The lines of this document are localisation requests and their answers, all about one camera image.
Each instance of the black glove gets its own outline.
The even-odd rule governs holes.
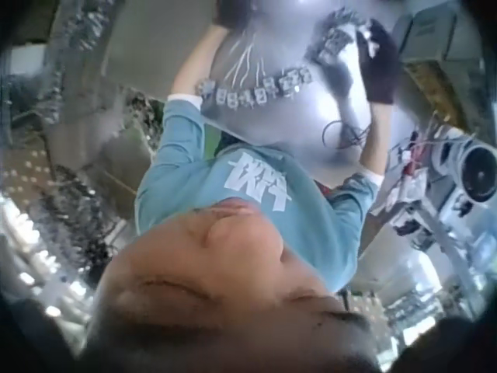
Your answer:
[[[230,30],[244,30],[252,14],[252,0],[217,0],[214,23]]]
[[[367,100],[370,103],[394,103],[394,94],[401,74],[401,63],[398,49],[386,29],[375,19],[372,20],[371,41],[380,49],[371,58],[366,39],[357,33],[360,68],[366,88]]]

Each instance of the floor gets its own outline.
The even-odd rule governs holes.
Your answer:
[[[277,5],[281,0],[266,1],[270,5]],[[292,4],[304,3],[298,0],[290,1]],[[352,3],[357,4],[361,12],[378,18],[389,28],[393,27],[401,14],[408,12],[409,9],[419,10],[421,6],[421,2],[416,0],[347,2],[348,5]],[[174,74],[210,19],[211,4],[205,0],[188,0],[188,2],[175,0],[167,3],[162,0],[149,0],[144,6],[143,2],[131,0],[128,6],[136,10],[126,13],[126,17],[130,18],[121,18],[118,21],[120,26],[117,31],[114,30],[118,35],[113,33],[108,36],[110,48],[102,46],[102,49],[92,55],[90,61],[82,67],[82,70],[86,71],[82,75],[85,77],[83,85],[85,92],[88,92],[90,86],[98,85],[100,92],[103,90],[108,92],[106,105],[101,110],[90,110],[89,115],[73,116],[57,129],[53,129],[50,134],[50,149],[56,163],[73,169],[91,165],[89,168],[93,177],[114,200],[121,216],[132,219],[134,193],[150,159],[148,153],[141,147],[136,131],[133,129],[122,131],[121,95],[123,93],[120,86],[139,89],[153,97],[164,99]],[[182,12],[183,16],[178,16],[175,11]],[[150,26],[151,30],[137,28],[140,19],[142,24]],[[179,34],[181,43],[177,40],[178,30],[188,30]],[[105,78],[99,77],[101,67],[105,72]],[[411,116],[417,118],[419,112],[423,113],[422,120],[424,120],[427,115],[426,108],[420,109],[419,105],[423,104],[417,103],[417,95],[412,96],[410,90],[407,90],[405,95],[405,101],[410,103],[411,107],[409,110],[403,110],[397,121],[406,121]],[[77,112],[83,107],[81,102],[77,106],[78,108],[72,109],[71,112]],[[207,158],[214,153],[218,139],[219,131],[209,127],[206,143]],[[333,172],[326,170],[327,180],[324,181],[328,184],[341,183],[341,180],[349,174],[350,169],[336,169]],[[371,237],[366,237],[365,241],[372,242],[374,249],[360,261],[354,284],[360,290],[378,291],[386,300],[393,299],[415,286],[417,282],[415,277],[399,277],[402,275],[403,263],[409,260],[418,263],[417,254],[413,253],[408,242],[396,238],[389,228],[372,228],[368,235]]]

